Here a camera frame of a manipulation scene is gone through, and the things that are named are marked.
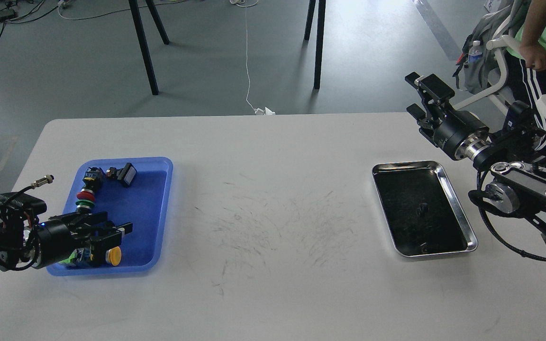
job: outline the person's arm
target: person's arm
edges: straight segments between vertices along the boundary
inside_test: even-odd
[[[524,57],[526,67],[535,71],[546,70],[546,50],[538,39],[546,27],[546,0],[532,0],[524,22],[519,54]]]

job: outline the stainless steel tray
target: stainless steel tray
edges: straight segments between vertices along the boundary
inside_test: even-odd
[[[377,164],[372,175],[399,254],[429,257],[476,250],[475,233],[441,164]]]

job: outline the person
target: person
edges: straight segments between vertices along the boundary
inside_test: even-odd
[[[546,0],[532,0],[515,38],[520,41],[519,51],[508,49],[507,85],[516,100],[534,109],[537,125],[546,131],[546,120],[536,110],[537,99],[546,94]],[[546,134],[535,149],[546,155]]]

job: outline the yellow button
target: yellow button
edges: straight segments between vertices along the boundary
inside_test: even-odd
[[[111,250],[108,250],[106,260],[107,263],[111,264],[112,266],[119,265],[119,263],[121,263],[121,248],[119,246],[115,246]]]

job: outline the water bottle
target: water bottle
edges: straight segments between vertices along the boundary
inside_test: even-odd
[[[483,54],[483,46],[481,45],[482,42],[479,40],[473,41],[473,46],[469,49],[469,60],[468,63],[473,63],[474,61],[478,60],[482,57]]]

